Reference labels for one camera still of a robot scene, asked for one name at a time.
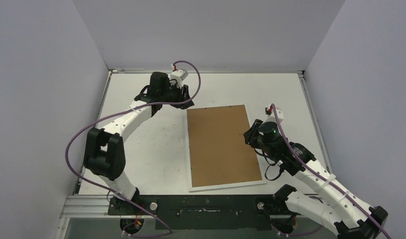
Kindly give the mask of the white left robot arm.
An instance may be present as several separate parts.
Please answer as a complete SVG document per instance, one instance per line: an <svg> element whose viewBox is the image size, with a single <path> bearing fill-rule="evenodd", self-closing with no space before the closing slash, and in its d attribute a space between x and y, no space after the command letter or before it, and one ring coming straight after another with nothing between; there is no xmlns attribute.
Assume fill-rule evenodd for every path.
<svg viewBox="0 0 406 239"><path fill-rule="evenodd" d="M91 128L87 133L84 167L99 176L121 199L121 208L135 214L140 208L139 190L125 173L124 142L146 120L162 108L161 103L185 110L194 105L189 88L183 83L186 70L170 74L153 72L149 84L144 86L129 105L127 114L111 121L103 128Z"/></svg>

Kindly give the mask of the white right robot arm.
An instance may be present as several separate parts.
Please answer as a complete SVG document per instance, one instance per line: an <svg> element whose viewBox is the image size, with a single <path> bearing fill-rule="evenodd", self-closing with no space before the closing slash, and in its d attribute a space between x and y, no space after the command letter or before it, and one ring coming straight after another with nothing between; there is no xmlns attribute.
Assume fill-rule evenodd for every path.
<svg viewBox="0 0 406 239"><path fill-rule="evenodd" d="M273 195L273 207L281 214L296 213L324 226L339 239L375 239L390 235L384 229L388 212L364 202L329 173L305 146L287 141L275 121L254 121L244 133L245 143L261 150L280 173L287 172L310 187L317 201L295 187L284 184Z"/></svg>

